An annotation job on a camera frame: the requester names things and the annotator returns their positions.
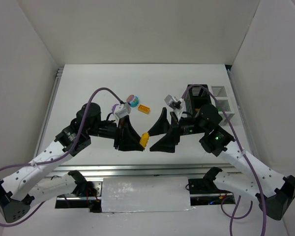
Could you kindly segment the orange lego brick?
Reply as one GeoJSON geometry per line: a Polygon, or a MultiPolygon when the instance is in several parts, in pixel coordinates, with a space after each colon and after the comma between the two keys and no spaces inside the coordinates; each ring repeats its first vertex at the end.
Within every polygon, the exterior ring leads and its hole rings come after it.
{"type": "Polygon", "coordinates": [[[138,106],[138,111],[139,111],[139,112],[142,112],[142,113],[144,113],[144,114],[149,114],[149,113],[150,113],[150,108],[147,107],[147,106],[144,106],[144,105],[140,104],[140,105],[138,106]]]}

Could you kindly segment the yellow curved lego piece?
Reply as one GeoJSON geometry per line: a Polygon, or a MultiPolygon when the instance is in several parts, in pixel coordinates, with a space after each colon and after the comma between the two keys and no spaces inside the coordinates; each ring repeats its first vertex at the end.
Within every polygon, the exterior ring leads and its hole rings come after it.
{"type": "Polygon", "coordinates": [[[149,140],[149,133],[146,132],[146,133],[143,133],[141,138],[140,138],[140,145],[143,147],[143,148],[146,148],[147,144],[148,144],[148,140],[149,140]]]}

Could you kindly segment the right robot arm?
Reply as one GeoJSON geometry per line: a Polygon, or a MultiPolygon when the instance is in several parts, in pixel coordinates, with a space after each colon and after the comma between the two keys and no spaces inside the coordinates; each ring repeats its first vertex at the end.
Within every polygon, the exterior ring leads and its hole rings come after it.
{"type": "Polygon", "coordinates": [[[220,168],[211,168],[204,176],[208,188],[215,188],[245,196],[259,204],[261,210],[274,220],[281,220],[295,198],[295,177],[284,176],[265,165],[251,153],[239,147],[234,136],[220,125],[222,117],[211,104],[203,105],[195,117],[177,118],[171,112],[167,120],[167,109],[148,131],[150,136],[162,134],[150,151],[174,153],[175,147],[184,135],[202,133],[199,140],[206,153],[223,159],[249,180],[238,179],[220,168]]]}

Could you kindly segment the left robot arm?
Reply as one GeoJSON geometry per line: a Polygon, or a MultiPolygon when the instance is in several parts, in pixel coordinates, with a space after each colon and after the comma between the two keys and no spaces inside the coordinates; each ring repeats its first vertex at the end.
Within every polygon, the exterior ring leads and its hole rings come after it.
{"type": "Polygon", "coordinates": [[[90,146],[92,136],[112,139],[119,151],[145,149],[127,112],[116,123],[101,119],[98,104],[85,104],[45,150],[15,173],[0,179],[0,212],[6,223],[15,224],[33,206],[59,195],[97,196],[93,183],[77,170],[43,181],[55,168],[90,146]]]}

